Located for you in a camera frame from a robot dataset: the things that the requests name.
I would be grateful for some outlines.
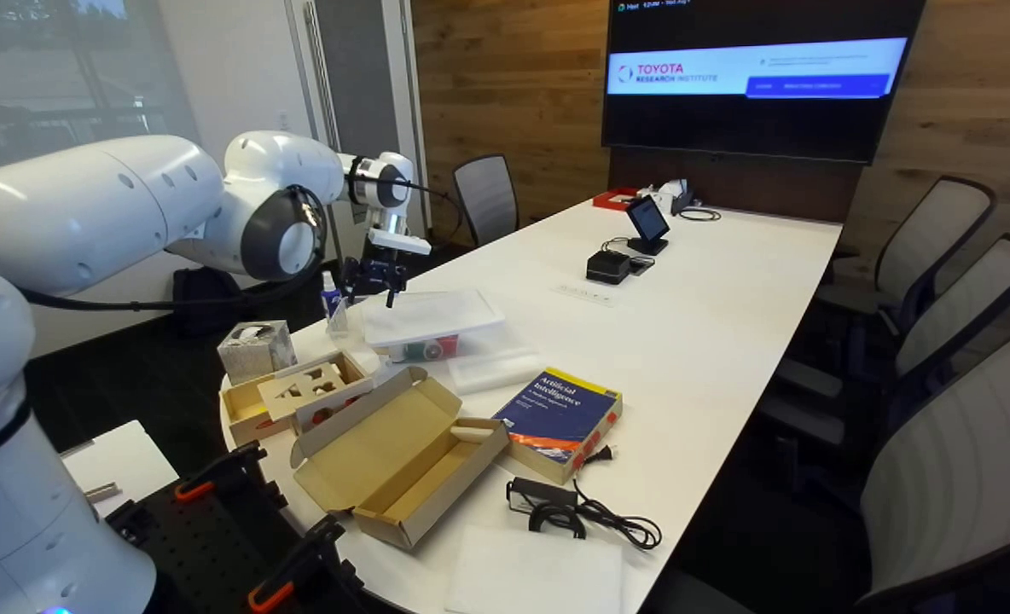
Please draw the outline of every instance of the wall-mounted monitor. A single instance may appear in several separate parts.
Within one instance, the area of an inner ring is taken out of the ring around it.
[[[925,0],[611,0],[605,142],[871,165]]]

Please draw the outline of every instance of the paper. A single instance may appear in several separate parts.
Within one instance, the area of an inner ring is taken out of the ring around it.
[[[121,488],[115,498],[94,500],[98,519],[107,519],[130,498],[141,500],[179,480],[173,469],[138,419],[60,454],[60,461],[83,491],[101,486]]]
[[[622,614],[625,554],[571,532],[468,528],[449,614]]]

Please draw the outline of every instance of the window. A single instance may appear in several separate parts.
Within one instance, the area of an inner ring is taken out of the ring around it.
[[[0,0],[0,165],[130,132],[197,132],[158,4]]]

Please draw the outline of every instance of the office chair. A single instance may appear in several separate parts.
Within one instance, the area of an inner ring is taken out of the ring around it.
[[[861,486],[852,514],[839,519],[862,528],[858,540],[867,543],[867,554],[852,548],[852,556],[849,543],[827,540],[800,540],[796,547],[805,560],[858,562],[867,556],[867,591],[858,591],[849,611],[950,611],[957,591],[1010,562],[1010,341],[888,436]],[[709,601],[712,591],[704,588],[704,607],[681,611],[708,611]]]
[[[805,334],[847,327],[832,356],[849,370],[861,370],[867,348],[892,348],[935,297],[935,272],[991,220],[994,206],[991,187],[937,178],[883,242],[871,284],[832,281],[818,286]]]
[[[862,461],[911,406],[950,380],[950,358],[1010,308],[1010,234],[998,239],[932,308],[911,323],[880,380],[839,380],[785,358],[762,419],[796,445]]]
[[[473,246],[515,233],[515,192],[506,158],[473,158],[453,170]]]

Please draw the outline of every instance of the book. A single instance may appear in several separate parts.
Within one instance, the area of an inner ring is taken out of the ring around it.
[[[538,373],[496,419],[511,454],[551,480],[571,480],[622,416],[622,395],[563,370]]]

